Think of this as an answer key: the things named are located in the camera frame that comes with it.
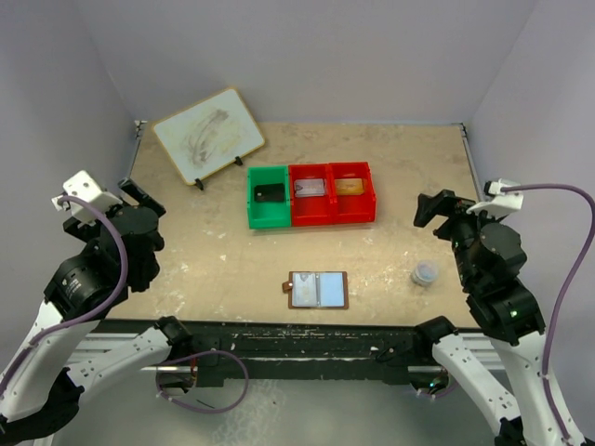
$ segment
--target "purple cable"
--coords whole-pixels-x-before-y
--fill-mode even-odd
[[[99,220],[103,224],[105,229],[108,230],[108,232],[112,235],[113,240],[115,241],[115,245],[118,248],[118,253],[120,255],[120,279],[118,280],[118,283],[115,285],[115,288],[113,288],[113,291],[108,296],[108,298],[105,299],[103,303],[101,303],[96,308],[92,309],[88,313],[83,314],[82,316],[79,316],[78,318],[59,323],[52,327],[46,328],[45,330],[41,330],[38,334],[31,338],[31,341],[29,341],[29,346],[19,352],[15,360],[13,360],[8,366],[2,381],[0,381],[0,400],[4,398],[4,392],[7,390],[10,380],[13,378],[19,367],[27,359],[29,354],[33,351],[33,348],[37,347],[37,345],[42,339],[44,339],[48,335],[51,335],[52,333],[57,332],[58,330],[69,328],[73,325],[83,323],[94,318],[102,311],[107,309],[117,298],[117,296],[120,295],[120,293],[126,286],[126,279],[128,276],[128,256],[126,254],[126,247],[124,246],[124,242],[122,241],[120,232],[118,232],[118,230],[115,228],[112,222],[102,212],[100,212],[98,209],[93,207],[91,204],[85,202],[84,200],[81,200],[78,197],[73,197],[71,195],[65,195],[58,200],[58,204],[63,203],[76,203],[84,207],[87,211],[93,214],[93,216],[97,220]]]
[[[240,395],[240,398],[238,398],[234,403],[230,404],[229,406],[223,407],[221,409],[201,409],[199,407],[192,406],[191,404],[187,404],[180,400],[176,400],[165,393],[165,391],[159,384],[159,374],[157,374],[155,376],[155,385],[157,386],[157,391],[159,392],[159,395],[162,398],[173,402],[174,404],[176,404],[179,407],[188,409],[189,411],[198,412],[198,413],[226,413],[226,412],[230,411],[231,409],[235,408],[238,404],[240,404],[240,402],[242,402],[242,400],[245,397],[245,394],[248,391],[248,384],[250,383],[250,377],[248,376],[248,369],[245,368],[245,365],[242,362],[242,360],[240,360],[237,356],[235,356],[233,353],[230,353],[229,351],[208,350],[208,351],[203,351],[201,353],[195,353],[193,355],[186,356],[184,358],[179,358],[177,360],[162,362],[159,365],[177,364],[179,362],[189,361],[194,358],[202,358],[203,356],[208,356],[208,355],[227,356],[228,358],[231,358],[232,360],[236,361],[240,365],[240,368],[242,369],[242,372],[244,373],[244,389],[242,390],[242,394]]]
[[[593,197],[591,197],[584,190],[577,188],[575,186],[567,185],[567,184],[555,184],[555,183],[526,184],[526,185],[521,185],[521,186],[502,188],[502,191],[503,192],[515,192],[515,191],[521,191],[521,190],[543,190],[543,189],[545,189],[545,190],[550,190],[550,189],[569,190],[570,192],[577,193],[581,197],[583,197],[585,200],[587,200],[587,203],[588,203],[589,207],[591,208],[591,227],[588,230],[587,239],[585,240],[585,244],[583,244],[583,247],[580,250],[580,253],[578,253],[578,257],[576,258],[573,267],[570,268],[570,272],[568,273],[568,276],[566,276],[566,280],[562,284],[562,288],[560,289],[560,292],[558,293],[558,297],[556,298],[556,303],[554,304],[554,310],[551,313],[551,319],[549,320],[549,330],[546,334],[546,345],[544,346],[544,349],[543,349],[543,362],[541,365],[541,375],[543,376],[543,388],[544,388],[544,391],[546,392],[546,399],[548,400],[549,408],[553,412],[554,417],[556,418],[556,422],[558,423],[558,426],[560,427],[560,430],[562,431],[564,438],[566,440],[569,440],[570,432],[568,431],[568,428],[566,427],[566,424],[564,423],[564,420],[562,419],[562,416],[560,415],[560,411],[558,411],[558,408],[556,407],[554,397],[551,393],[551,385],[549,384],[549,380],[548,380],[549,358],[551,355],[551,346],[553,345],[553,342],[554,342],[554,332],[556,331],[556,324],[558,323],[558,317],[560,316],[560,308],[562,307],[562,301],[564,300],[564,297],[566,296],[566,292],[568,291],[568,288],[570,287],[570,283],[573,281],[573,278],[575,277],[576,272],[578,271],[578,268],[580,267],[580,264],[583,262],[583,259],[587,255],[588,249],[590,248],[591,243],[593,242],[593,237],[595,236],[595,200],[593,200]]]

